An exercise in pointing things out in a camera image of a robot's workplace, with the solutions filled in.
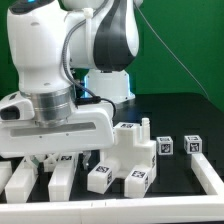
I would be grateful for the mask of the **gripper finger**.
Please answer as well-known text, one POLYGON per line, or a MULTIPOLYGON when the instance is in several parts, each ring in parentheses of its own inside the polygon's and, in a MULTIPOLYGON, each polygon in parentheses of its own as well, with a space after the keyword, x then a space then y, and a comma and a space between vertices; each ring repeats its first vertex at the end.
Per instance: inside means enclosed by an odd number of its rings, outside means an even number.
POLYGON ((91 158, 91 151, 84 151, 83 152, 83 168, 87 170, 89 167, 89 159, 91 158))
POLYGON ((34 169, 36 175, 44 173, 44 155, 31 155, 25 157, 26 162, 34 169))

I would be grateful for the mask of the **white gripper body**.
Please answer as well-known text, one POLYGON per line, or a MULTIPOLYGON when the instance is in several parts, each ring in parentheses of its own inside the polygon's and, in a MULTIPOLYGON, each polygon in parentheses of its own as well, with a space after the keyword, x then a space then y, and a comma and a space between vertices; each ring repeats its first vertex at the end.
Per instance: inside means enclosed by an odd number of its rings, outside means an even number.
POLYGON ((23 157, 110 148, 114 144, 110 103, 82 105, 63 125, 41 128, 33 120, 0 122, 0 156, 23 157))

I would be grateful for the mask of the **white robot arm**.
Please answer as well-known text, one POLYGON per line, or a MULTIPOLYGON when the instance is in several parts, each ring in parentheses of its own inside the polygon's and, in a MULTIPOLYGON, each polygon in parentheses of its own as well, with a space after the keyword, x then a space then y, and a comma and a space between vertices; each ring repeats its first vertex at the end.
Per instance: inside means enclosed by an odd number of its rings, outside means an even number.
POLYGON ((77 99, 77 68, 119 72, 139 48, 134 0, 16 0, 7 32, 19 89, 0 100, 0 156, 110 148, 113 102, 77 99))

